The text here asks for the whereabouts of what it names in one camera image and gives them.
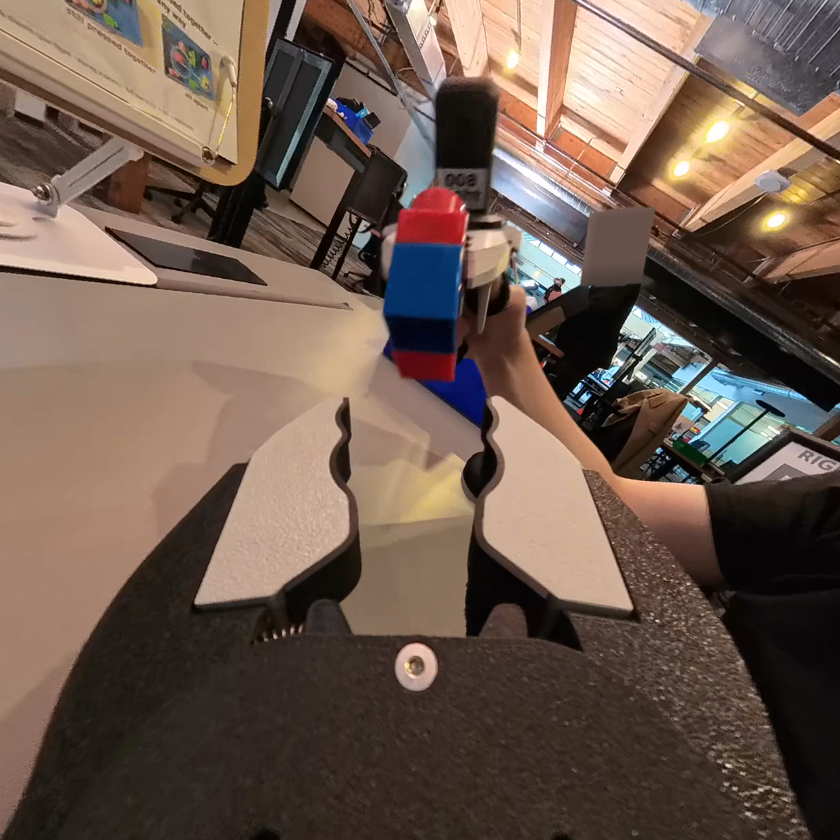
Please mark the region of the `narrow silver ventilation duct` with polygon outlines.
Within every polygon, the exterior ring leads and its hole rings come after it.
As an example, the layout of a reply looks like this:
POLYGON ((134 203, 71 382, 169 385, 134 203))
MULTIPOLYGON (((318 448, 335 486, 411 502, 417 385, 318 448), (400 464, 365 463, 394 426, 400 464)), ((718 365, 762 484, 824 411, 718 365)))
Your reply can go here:
POLYGON ((423 89, 435 99, 447 77, 443 51, 425 1, 384 1, 398 38, 423 89))

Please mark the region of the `red one-stud toy block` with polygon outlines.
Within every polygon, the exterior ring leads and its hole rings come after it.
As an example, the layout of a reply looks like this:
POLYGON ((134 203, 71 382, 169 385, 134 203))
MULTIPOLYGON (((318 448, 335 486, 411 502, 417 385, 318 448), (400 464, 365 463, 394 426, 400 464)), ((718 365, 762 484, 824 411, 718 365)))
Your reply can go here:
POLYGON ((417 382, 452 382, 457 360, 457 353, 392 349, 392 361, 400 376, 417 382))

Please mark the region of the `person's right hand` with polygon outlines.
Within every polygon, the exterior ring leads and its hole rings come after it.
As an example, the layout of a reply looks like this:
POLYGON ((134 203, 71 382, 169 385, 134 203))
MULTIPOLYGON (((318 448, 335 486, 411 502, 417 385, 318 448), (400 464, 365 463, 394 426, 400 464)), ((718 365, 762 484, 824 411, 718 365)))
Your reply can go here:
POLYGON ((465 311, 459 322, 460 337, 466 341, 467 356, 476 363, 485 382, 501 375, 524 371, 537 360, 526 330, 527 306, 524 291, 507 287, 506 305, 487 315, 482 331, 477 315, 465 311))

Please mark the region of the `printed instruction sheet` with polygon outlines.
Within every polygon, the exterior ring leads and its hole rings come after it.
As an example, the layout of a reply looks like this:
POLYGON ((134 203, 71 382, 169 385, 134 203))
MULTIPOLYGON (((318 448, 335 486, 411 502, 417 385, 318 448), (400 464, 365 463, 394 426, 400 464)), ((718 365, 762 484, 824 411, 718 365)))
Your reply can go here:
POLYGON ((78 101, 182 160, 238 162, 245 2, 1 3, 2 68, 78 101))

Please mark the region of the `black easel board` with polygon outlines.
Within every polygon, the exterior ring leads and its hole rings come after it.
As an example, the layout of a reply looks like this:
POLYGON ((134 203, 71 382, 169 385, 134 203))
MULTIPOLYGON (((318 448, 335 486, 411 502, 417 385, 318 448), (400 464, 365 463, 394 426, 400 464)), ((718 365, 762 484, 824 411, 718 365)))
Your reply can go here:
POLYGON ((368 162, 350 195, 347 212, 365 223, 382 226, 392 201, 403 193, 406 181, 406 169, 372 145, 368 162))

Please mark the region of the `person's right forearm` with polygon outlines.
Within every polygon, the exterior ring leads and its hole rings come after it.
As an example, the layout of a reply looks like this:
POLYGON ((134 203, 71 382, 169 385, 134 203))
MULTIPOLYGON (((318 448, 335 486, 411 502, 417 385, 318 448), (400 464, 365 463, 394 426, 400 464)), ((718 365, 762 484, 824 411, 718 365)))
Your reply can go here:
POLYGON ((487 392, 501 396, 570 450, 580 464, 598 473, 701 586, 722 589, 706 491, 699 486, 650 482, 618 476, 581 431, 553 392, 528 339, 501 352, 472 349, 487 392))

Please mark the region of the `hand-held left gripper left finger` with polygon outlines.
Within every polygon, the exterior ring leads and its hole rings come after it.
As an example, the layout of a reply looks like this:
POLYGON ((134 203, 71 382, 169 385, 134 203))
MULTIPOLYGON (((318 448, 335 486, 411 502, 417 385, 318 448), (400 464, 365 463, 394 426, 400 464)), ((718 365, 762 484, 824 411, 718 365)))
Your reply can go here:
POLYGON ((318 602, 341 603, 361 578, 350 489, 350 400, 331 396, 250 457, 193 607, 255 607, 269 627, 304 627, 318 602))

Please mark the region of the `blue plastic bin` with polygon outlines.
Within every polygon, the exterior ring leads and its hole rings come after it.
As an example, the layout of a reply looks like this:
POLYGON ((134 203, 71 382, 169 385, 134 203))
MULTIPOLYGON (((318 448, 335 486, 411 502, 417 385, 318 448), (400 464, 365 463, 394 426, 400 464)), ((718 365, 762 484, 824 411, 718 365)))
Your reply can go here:
POLYGON ((470 358, 460 359, 454 346, 454 340, 422 339, 416 346, 397 352, 442 355, 451 361, 453 377, 450 381, 419 380, 420 385, 435 395, 441 402, 455 410, 459 415, 480 427, 485 415, 487 391, 480 377, 476 363, 470 358))

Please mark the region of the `black floor stand with panel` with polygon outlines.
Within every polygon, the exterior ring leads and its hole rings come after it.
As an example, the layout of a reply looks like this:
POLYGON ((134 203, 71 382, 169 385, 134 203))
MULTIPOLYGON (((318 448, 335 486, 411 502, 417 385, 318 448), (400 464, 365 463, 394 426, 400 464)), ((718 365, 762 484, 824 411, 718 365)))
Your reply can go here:
POLYGON ((241 246, 266 190, 292 188, 339 71, 327 56, 276 40, 266 62, 254 167, 241 183, 223 189, 207 240, 241 246))

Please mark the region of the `instruction sheet on stand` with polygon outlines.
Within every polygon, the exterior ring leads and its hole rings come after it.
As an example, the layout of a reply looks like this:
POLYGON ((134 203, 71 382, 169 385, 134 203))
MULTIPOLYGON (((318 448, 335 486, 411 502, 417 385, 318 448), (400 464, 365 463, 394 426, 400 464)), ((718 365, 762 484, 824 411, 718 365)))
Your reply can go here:
POLYGON ((258 126, 263 86, 269 2, 245 2, 238 74, 234 85, 237 106, 238 162, 229 163, 203 149, 199 163, 175 156, 171 150, 150 143, 151 131, 138 134, 105 118, 101 107, 93 112, 78 101, 43 91, 27 73, 25 77, 2 68, 2 80, 80 121, 105 132, 110 139, 62 175, 24 189, 2 184, 2 267, 40 275, 79 277, 152 287, 156 275, 118 245, 70 203, 143 153, 196 175, 201 181, 235 186, 251 172, 257 154, 258 126))

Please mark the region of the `red two-stud toy block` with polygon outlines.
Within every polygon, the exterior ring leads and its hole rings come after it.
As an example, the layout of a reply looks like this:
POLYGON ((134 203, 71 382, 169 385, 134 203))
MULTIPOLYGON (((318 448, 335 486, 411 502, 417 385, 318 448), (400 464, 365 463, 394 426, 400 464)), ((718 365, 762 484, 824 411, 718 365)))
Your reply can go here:
POLYGON ((463 198, 445 187, 430 186, 400 212, 395 242, 464 247, 469 213, 463 198))

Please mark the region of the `black flat plate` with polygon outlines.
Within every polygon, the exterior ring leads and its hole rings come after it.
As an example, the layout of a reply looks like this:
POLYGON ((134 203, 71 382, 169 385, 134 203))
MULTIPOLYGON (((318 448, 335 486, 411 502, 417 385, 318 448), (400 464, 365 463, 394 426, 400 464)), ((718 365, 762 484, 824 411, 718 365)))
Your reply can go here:
POLYGON ((106 227, 105 232, 155 268, 217 277, 253 286, 267 286, 265 280, 236 258, 122 232, 111 227, 106 227))

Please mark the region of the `person's black shirt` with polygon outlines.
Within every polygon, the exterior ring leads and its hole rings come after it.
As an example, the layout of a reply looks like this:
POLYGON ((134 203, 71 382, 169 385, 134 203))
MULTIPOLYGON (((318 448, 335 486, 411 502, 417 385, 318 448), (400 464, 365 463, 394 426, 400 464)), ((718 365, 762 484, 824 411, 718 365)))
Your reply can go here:
POLYGON ((707 490, 723 622, 813 838, 839 838, 838 473, 707 490))

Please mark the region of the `framed marker sign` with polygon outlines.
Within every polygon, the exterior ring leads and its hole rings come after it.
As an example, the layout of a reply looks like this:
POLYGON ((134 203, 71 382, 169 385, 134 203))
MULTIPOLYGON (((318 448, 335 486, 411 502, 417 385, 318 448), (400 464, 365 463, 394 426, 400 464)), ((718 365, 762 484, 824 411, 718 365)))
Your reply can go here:
POLYGON ((839 470, 839 446, 799 429, 785 429, 735 466, 733 485, 821 476, 839 470))

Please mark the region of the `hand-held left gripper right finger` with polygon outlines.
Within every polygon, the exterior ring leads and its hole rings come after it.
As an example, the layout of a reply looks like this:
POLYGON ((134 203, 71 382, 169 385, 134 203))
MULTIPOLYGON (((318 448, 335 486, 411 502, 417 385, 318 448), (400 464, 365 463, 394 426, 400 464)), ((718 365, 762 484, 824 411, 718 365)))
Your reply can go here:
POLYGON ((521 609, 528 635, 573 635, 570 614, 632 620, 635 606, 579 460, 500 396, 461 483, 474 504, 465 627, 521 609))

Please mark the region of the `blue one-stud toy block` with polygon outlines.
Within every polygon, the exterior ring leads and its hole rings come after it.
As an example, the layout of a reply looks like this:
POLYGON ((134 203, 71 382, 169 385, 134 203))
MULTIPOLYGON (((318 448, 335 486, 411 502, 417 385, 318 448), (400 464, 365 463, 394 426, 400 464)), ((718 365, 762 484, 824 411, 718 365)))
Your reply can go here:
POLYGON ((462 245, 395 244, 383 310, 394 350, 456 353, 464 253, 462 245))

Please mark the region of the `grey desk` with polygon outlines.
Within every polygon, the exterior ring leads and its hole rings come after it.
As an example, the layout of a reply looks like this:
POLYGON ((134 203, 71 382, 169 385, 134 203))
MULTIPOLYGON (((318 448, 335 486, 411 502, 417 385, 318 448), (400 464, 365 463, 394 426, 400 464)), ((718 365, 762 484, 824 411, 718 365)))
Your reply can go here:
POLYGON ((2 828, 80 647, 227 470, 350 399, 363 634, 461 635, 476 427, 382 355, 378 301, 244 253, 266 299, 2 274, 2 828))

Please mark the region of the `wooden office table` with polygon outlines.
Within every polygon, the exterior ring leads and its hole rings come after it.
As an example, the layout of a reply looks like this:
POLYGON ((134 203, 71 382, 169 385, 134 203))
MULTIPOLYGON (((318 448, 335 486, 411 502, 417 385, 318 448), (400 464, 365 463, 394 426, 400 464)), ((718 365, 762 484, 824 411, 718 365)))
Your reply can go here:
POLYGON ((322 112, 315 130, 315 136, 353 171, 349 184, 344 190, 311 260, 310 268, 320 270, 329 262, 329 248, 340 231, 344 216, 350 212, 351 199, 353 199, 354 192, 361 183, 367 169, 371 158, 371 150, 351 131, 341 116, 328 107, 325 107, 322 112))

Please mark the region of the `beige jacket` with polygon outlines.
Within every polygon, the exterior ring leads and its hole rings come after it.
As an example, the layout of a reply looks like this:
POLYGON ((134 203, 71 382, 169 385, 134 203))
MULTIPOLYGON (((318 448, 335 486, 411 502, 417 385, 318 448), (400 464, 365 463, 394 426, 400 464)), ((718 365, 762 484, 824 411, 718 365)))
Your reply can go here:
POLYGON ((632 478, 662 445, 688 403, 685 394, 644 389, 618 399, 595 441, 612 471, 632 478))

